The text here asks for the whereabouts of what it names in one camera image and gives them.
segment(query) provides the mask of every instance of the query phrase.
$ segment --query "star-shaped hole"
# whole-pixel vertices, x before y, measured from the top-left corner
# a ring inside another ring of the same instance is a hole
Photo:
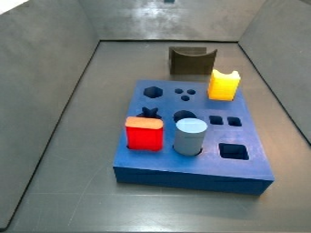
[[[155,119],[160,119],[161,116],[156,113],[159,110],[157,107],[149,109],[148,107],[143,107],[141,108],[141,113],[137,115],[137,117],[145,117],[145,118],[155,118]]]

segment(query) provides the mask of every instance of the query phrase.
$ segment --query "shape sorter board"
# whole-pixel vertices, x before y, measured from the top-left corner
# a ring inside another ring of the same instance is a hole
[[[157,108],[164,144],[157,152],[127,148],[123,128],[114,152],[117,182],[260,195],[275,180],[240,90],[231,102],[209,100],[207,84],[137,81],[127,117]],[[176,120],[196,117],[208,124],[201,152],[184,156],[173,148]]]

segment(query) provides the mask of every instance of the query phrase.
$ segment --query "red block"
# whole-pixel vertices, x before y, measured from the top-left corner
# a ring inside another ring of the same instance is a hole
[[[163,147],[163,121],[129,116],[125,122],[128,148],[157,151]]]

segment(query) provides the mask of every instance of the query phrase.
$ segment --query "light blue cylinder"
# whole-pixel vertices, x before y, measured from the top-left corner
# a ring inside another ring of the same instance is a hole
[[[184,118],[176,123],[173,149],[185,156],[199,154],[208,129],[207,123],[196,118]]]

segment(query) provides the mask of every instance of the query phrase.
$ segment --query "yellow cube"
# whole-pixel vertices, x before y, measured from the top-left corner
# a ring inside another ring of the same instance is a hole
[[[208,97],[215,100],[232,101],[236,94],[239,84],[239,73],[233,71],[231,74],[223,74],[212,69],[209,76]]]

